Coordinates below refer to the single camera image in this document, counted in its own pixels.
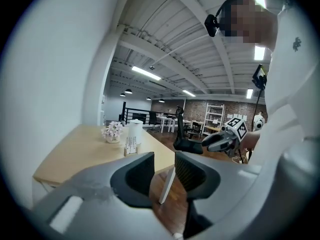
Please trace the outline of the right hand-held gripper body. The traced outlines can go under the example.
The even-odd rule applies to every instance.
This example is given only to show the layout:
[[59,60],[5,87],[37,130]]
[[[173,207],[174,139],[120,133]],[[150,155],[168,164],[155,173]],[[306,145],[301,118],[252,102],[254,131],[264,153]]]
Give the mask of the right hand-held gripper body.
[[234,117],[227,121],[222,127],[222,132],[229,139],[231,149],[238,149],[241,141],[248,133],[247,126],[242,119]]

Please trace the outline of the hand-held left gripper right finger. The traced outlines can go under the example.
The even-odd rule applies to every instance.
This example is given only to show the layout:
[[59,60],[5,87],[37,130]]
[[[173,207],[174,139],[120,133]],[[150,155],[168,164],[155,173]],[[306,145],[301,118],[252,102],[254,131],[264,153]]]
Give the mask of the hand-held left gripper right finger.
[[279,159],[239,165],[187,152],[175,154],[175,172],[187,197],[188,240],[269,240],[282,225],[271,201]]

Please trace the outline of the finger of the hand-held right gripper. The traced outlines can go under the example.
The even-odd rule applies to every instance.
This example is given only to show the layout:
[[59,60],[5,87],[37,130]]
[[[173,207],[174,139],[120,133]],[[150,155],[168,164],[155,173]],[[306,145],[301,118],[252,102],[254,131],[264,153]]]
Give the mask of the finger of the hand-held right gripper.
[[211,143],[207,150],[209,152],[223,152],[230,148],[230,141],[229,140],[220,140],[214,143]]
[[221,146],[226,142],[227,142],[227,139],[225,137],[225,132],[222,131],[222,132],[216,132],[208,135],[202,140],[201,145],[202,146],[210,146],[210,145]]

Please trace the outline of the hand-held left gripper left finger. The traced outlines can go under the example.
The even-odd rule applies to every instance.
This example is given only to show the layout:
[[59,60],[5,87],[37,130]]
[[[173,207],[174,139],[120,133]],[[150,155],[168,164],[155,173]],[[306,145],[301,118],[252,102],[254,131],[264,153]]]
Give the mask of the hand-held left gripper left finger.
[[153,152],[81,170],[34,208],[38,219],[64,240],[169,240],[149,198]]

